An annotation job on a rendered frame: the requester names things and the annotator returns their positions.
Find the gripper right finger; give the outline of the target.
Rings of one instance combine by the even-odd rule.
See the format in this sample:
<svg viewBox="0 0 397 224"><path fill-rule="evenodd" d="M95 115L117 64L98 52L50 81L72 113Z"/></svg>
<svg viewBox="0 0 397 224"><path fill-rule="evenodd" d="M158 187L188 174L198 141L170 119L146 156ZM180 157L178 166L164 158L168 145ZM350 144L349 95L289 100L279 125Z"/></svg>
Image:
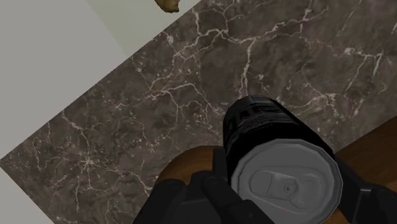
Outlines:
<svg viewBox="0 0 397 224"><path fill-rule="evenodd" d="M397 224L397 192L369 183L338 157L343 181L339 211L350 224Z"/></svg>

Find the yellow-brown lumpy object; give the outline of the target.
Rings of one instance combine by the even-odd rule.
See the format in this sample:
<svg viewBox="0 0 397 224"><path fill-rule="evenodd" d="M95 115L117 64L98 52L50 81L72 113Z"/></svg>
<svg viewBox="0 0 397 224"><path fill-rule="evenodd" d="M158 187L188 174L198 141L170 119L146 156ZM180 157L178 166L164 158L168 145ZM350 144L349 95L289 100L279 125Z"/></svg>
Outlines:
<svg viewBox="0 0 397 224"><path fill-rule="evenodd" d="M155 0L155 2L166 13L179 12L180 0Z"/></svg>

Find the black drink can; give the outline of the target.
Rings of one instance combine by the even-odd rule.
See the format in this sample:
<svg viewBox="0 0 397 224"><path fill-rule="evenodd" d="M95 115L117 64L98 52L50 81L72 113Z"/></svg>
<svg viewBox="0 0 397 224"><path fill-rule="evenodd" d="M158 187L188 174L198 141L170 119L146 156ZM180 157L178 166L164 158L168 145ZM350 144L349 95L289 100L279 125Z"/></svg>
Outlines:
<svg viewBox="0 0 397 224"><path fill-rule="evenodd" d="M249 95L223 120L228 182L275 224L323 224L343 181L333 150L277 101Z"/></svg>

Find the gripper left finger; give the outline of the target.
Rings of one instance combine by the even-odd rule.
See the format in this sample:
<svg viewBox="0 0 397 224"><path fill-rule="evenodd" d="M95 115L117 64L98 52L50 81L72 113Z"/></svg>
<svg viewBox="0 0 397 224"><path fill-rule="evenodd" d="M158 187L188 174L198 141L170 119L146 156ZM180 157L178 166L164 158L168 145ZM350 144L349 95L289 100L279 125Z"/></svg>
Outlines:
<svg viewBox="0 0 397 224"><path fill-rule="evenodd" d="M132 224L274 224L228 184L225 149L198 146L172 159Z"/></svg>

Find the brown wooden board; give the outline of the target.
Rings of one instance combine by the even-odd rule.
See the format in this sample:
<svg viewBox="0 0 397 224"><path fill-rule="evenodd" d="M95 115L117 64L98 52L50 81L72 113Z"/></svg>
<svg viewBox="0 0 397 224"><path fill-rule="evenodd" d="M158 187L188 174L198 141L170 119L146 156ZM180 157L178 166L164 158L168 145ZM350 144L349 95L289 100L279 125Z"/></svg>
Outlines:
<svg viewBox="0 0 397 224"><path fill-rule="evenodd" d="M396 129L392 125L382 125L333 155L365 181L397 192L397 145L391 141L391 136L395 133ZM337 206L323 224L350 223Z"/></svg>

